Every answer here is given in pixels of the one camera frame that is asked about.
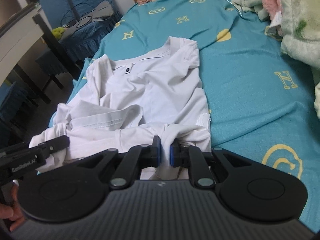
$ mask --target gray cloth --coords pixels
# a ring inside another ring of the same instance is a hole
[[[75,25],[67,28],[63,33],[61,40],[68,38],[77,30],[87,26],[91,22],[104,21],[109,19],[110,16],[113,15],[113,13],[114,12],[111,4],[107,1],[102,1],[94,8],[93,11],[83,15]]]

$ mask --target wrinkled fabric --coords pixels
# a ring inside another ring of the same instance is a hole
[[[320,119],[320,83],[315,87],[315,95],[316,95],[315,109],[317,112],[317,116]]]
[[[54,126],[31,140],[33,147],[63,134],[70,138],[69,148],[38,170],[108,148],[127,152],[151,145],[158,135],[162,163],[156,174],[176,178],[179,169],[169,161],[176,138],[210,151],[210,115],[198,67],[197,42],[174,37],[137,58],[112,61],[104,55],[95,60],[86,71],[86,85],[69,103],[58,105]]]
[[[137,57],[162,46],[168,36],[197,41],[211,110],[211,146],[301,179],[308,201],[300,221],[318,231],[320,121],[310,67],[280,55],[281,43],[264,34],[268,22],[251,12],[244,19],[238,15],[225,0],[133,6],[101,41],[93,59],[86,59],[69,100],[86,84],[90,64],[104,54],[113,60]],[[131,31],[132,38],[124,39]]]

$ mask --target table leg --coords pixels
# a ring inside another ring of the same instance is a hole
[[[23,69],[17,64],[13,68],[18,76],[30,87],[30,89],[36,93],[46,104],[50,104],[51,100],[40,88],[32,81],[32,79],[23,71]]]
[[[44,35],[42,36],[45,43],[48,45],[49,49],[52,53],[57,57],[57,59],[62,63],[62,65],[68,70],[71,76],[78,80],[81,70],[77,67],[77,65],[71,60],[68,54],[65,52],[64,48],[57,41],[57,39],[53,36],[51,30],[48,28],[46,23],[43,21],[40,14],[37,14],[33,17],[33,20],[36,24],[38,24],[43,31]]]
[[[60,81],[56,78],[55,75],[50,76],[53,82],[60,88],[61,90],[64,88],[64,86],[60,83]]]
[[[34,106],[38,107],[38,104],[29,96],[27,96],[27,100],[29,100]]]

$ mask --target white t-shirt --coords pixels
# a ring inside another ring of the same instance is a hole
[[[210,115],[198,67],[197,42],[175,37],[140,57],[95,60],[84,87],[68,104],[58,105],[54,126],[31,140],[33,147],[62,134],[70,138],[70,147],[47,159],[39,171],[108,148],[127,152],[152,144],[158,135],[163,161],[156,174],[174,179],[177,169],[169,166],[169,154],[175,138],[210,150]],[[145,178],[154,172],[146,171]]]

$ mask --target floor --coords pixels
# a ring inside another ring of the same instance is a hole
[[[34,109],[26,125],[26,133],[23,137],[25,142],[29,142],[33,136],[42,133],[48,128],[51,116],[57,111],[57,105],[62,102],[65,103],[71,94],[73,89],[71,75],[69,73],[62,73],[56,77],[62,83],[64,89],[61,90],[51,81],[44,91],[51,99],[51,103],[46,104],[41,99],[35,99],[38,107]]]

